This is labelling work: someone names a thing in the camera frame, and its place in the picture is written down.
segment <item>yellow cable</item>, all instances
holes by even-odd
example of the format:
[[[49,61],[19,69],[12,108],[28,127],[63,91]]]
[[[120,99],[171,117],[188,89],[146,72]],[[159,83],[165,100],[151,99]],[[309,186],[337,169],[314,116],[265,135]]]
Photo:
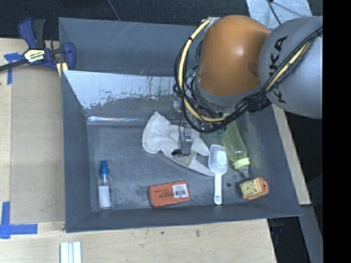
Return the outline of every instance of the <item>yellow cable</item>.
[[[180,62],[179,62],[179,71],[178,71],[178,81],[179,81],[179,86],[182,89],[183,87],[183,69],[184,69],[184,63],[185,63],[185,57],[186,54],[190,48],[191,43],[193,42],[194,38],[200,33],[200,31],[206,27],[209,23],[210,23],[211,19],[206,19],[190,36],[189,40],[186,42],[182,55],[180,57]],[[197,113],[189,104],[188,100],[186,98],[184,98],[184,103],[185,103],[185,107],[190,111],[191,114],[193,114],[197,119],[202,120],[202,121],[206,121],[206,122],[220,122],[223,121],[225,119],[225,117],[223,118],[208,118],[208,117],[204,117],[204,116],[200,116],[199,113]]]
[[[188,53],[188,50],[190,48],[191,43],[193,42],[193,40],[195,39],[195,37],[200,33],[200,31],[206,27],[209,23],[211,22],[211,18],[206,19],[190,36],[189,40],[186,42],[182,55],[180,57],[180,62],[179,62],[179,70],[178,70],[178,81],[179,81],[179,86],[180,89],[183,90],[183,69],[184,69],[184,63],[185,63],[185,57],[186,54]],[[295,55],[289,60],[289,62],[283,66],[278,73],[275,75],[274,79],[272,80],[272,82],[268,85],[267,90],[269,90],[272,85],[279,79],[279,77],[296,61],[296,59],[301,55],[301,53],[303,53],[306,49],[309,48],[309,46],[311,45],[311,42],[307,42],[306,44],[304,44],[302,46],[302,48],[300,50],[298,50]],[[226,117],[222,117],[222,118],[208,118],[208,117],[204,117],[204,116],[200,116],[199,113],[193,109],[193,107],[190,105],[190,103],[188,102],[188,100],[186,98],[184,98],[184,104],[185,107],[190,111],[191,114],[193,114],[197,119],[208,122],[208,123],[216,123],[216,122],[221,122],[223,120],[226,119]]]

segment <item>white cloth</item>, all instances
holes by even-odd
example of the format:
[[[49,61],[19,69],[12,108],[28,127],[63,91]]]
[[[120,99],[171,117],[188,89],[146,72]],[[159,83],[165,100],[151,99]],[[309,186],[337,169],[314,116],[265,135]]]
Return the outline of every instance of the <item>white cloth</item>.
[[[143,148],[148,153],[162,153],[174,162],[194,170],[198,173],[214,176],[214,173],[206,166],[201,164],[197,159],[197,153],[203,156],[208,156],[210,150],[207,145],[200,138],[200,134],[191,130],[191,137],[194,138],[193,145],[189,156],[178,156],[172,155],[175,149],[178,149],[179,141],[179,126],[172,125],[169,120],[164,118],[157,111],[149,119],[144,132],[142,144]]]

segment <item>yellow bottle cap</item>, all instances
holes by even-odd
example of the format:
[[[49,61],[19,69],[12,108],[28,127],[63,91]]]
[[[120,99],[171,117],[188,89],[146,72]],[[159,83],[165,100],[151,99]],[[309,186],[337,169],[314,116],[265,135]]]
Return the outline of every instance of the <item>yellow bottle cap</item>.
[[[233,166],[235,169],[239,169],[243,165],[249,165],[250,164],[250,159],[248,157],[237,160],[236,162],[233,163]]]

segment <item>barcode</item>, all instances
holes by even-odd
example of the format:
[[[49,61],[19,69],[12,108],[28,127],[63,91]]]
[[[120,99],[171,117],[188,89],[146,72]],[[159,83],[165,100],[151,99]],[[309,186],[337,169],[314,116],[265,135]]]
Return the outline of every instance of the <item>barcode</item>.
[[[189,196],[186,184],[173,185],[172,187],[175,198],[187,198]]]
[[[184,190],[176,191],[176,192],[175,192],[175,195],[176,195],[176,196],[186,195],[186,192],[185,192]]]

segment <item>blue cap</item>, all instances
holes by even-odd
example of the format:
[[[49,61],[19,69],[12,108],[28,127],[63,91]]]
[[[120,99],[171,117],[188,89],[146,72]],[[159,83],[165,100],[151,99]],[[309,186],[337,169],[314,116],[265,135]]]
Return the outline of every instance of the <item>blue cap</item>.
[[[109,169],[107,168],[106,161],[101,161],[100,174],[109,174]]]

